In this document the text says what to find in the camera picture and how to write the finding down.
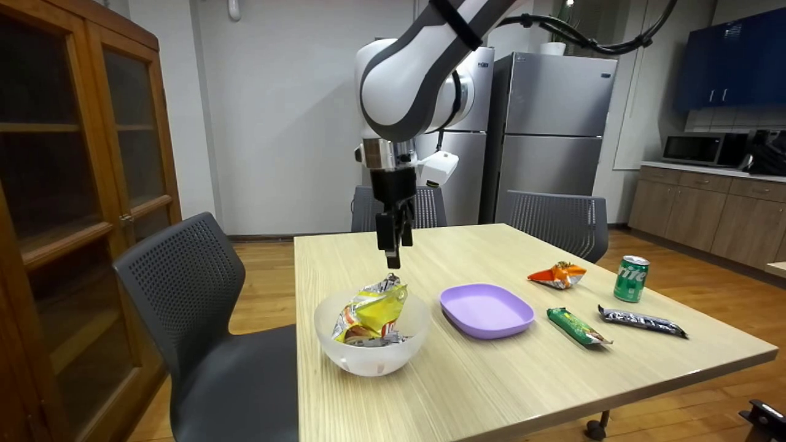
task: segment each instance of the cable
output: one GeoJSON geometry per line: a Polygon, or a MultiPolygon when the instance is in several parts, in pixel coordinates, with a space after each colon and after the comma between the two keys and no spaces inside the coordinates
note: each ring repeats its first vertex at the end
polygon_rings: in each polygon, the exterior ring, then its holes
{"type": "Polygon", "coordinates": [[[457,117],[457,112],[463,111],[463,100],[465,100],[463,97],[463,77],[459,77],[459,74],[452,71],[449,77],[452,77],[452,85],[456,85],[456,100],[452,100],[447,120],[437,128],[437,146],[435,146],[435,151],[443,149],[445,128],[457,117]]]}
{"type": "Polygon", "coordinates": [[[543,28],[562,36],[562,38],[571,42],[571,43],[577,43],[577,47],[585,47],[585,48],[592,48],[592,50],[615,55],[615,54],[634,50],[634,48],[640,48],[640,47],[648,47],[648,43],[653,42],[653,36],[658,33],[658,28],[666,23],[666,20],[668,20],[668,14],[673,11],[675,3],[678,3],[678,0],[672,0],[672,3],[666,4],[661,20],[658,20],[653,27],[645,28],[640,36],[634,36],[634,38],[630,38],[630,42],[619,42],[619,43],[599,43],[599,42],[585,36],[582,31],[577,31],[576,27],[571,27],[571,23],[562,21],[562,20],[543,17],[543,14],[529,14],[529,11],[523,11],[523,14],[518,14],[518,17],[506,17],[506,20],[501,20],[497,27],[506,27],[506,23],[517,23],[517,21],[518,21],[522,27],[534,27],[534,23],[538,23],[538,27],[543,27],[543,28]]]}

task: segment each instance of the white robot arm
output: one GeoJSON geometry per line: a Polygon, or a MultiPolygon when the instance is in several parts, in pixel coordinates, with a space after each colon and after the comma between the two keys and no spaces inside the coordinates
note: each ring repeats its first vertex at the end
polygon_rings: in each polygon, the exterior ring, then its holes
{"type": "Polygon", "coordinates": [[[376,238],[389,267],[402,267],[398,243],[413,243],[415,167],[420,165],[413,140],[426,130],[445,128],[472,106],[472,71],[463,77],[456,69],[483,43],[511,3],[432,0],[403,36],[371,42],[357,54],[360,102],[370,122],[357,156],[371,168],[373,197],[383,204],[383,214],[376,215],[376,238]]]}

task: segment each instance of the kitchen counter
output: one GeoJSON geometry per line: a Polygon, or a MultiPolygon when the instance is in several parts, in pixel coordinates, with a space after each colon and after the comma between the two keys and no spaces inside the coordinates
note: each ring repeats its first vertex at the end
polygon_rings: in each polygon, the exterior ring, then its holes
{"type": "Polygon", "coordinates": [[[740,179],[756,179],[756,182],[783,182],[786,177],[774,173],[749,173],[732,167],[698,167],[698,165],[680,165],[680,161],[642,161],[642,167],[661,167],[661,168],[680,168],[680,172],[698,172],[698,173],[718,173],[718,177],[740,177],[740,179]]]}
{"type": "Polygon", "coordinates": [[[786,177],[645,161],[630,225],[786,278],[786,177]]]}
{"type": "Polygon", "coordinates": [[[768,269],[772,275],[786,278],[786,260],[783,262],[770,262],[768,269]]]}

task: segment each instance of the purple dish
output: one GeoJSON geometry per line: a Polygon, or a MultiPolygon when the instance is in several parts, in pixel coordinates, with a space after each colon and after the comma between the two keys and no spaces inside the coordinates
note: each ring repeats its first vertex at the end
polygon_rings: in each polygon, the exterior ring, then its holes
{"type": "Polygon", "coordinates": [[[515,291],[497,285],[457,285],[440,296],[445,316],[468,336],[506,339],[527,332],[537,314],[515,291]]]}

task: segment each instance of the refrigerator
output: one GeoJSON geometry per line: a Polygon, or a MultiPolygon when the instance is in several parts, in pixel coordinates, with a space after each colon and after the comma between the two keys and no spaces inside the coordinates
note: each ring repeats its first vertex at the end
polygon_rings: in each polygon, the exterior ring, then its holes
{"type": "Polygon", "coordinates": [[[592,193],[618,60],[510,54],[494,63],[483,221],[506,189],[592,193]]]}
{"type": "MultiPolygon", "coordinates": [[[[492,106],[494,48],[475,48],[459,69],[472,71],[472,108],[468,115],[443,134],[443,149],[459,156],[457,168],[443,185],[447,225],[468,225],[479,221],[485,158],[486,158],[486,128],[492,106]]],[[[437,149],[437,131],[415,136],[420,156],[437,149]]]]}

